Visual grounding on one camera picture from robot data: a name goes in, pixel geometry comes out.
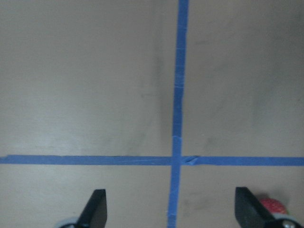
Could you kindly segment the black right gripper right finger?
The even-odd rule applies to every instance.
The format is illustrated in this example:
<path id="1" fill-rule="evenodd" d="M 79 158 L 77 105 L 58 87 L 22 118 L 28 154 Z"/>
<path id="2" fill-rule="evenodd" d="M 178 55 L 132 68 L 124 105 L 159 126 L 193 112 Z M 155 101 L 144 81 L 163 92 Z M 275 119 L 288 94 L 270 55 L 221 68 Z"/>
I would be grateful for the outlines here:
<path id="1" fill-rule="evenodd" d="M 280 220 L 275 219 L 247 187 L 236 187 L 234 212 L 241 228 L 280 227 Z"/>

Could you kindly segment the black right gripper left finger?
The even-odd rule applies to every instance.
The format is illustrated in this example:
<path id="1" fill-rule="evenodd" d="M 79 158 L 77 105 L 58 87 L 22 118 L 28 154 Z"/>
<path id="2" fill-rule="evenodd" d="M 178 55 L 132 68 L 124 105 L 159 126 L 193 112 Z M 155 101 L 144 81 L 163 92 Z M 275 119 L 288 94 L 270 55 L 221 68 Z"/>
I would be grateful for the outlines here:
<path id="1" fill-rule="evenodd" d="M 106 226 L 106 190 L 94 190 L 79 219 L 77 228 L 104 228 Z"/>

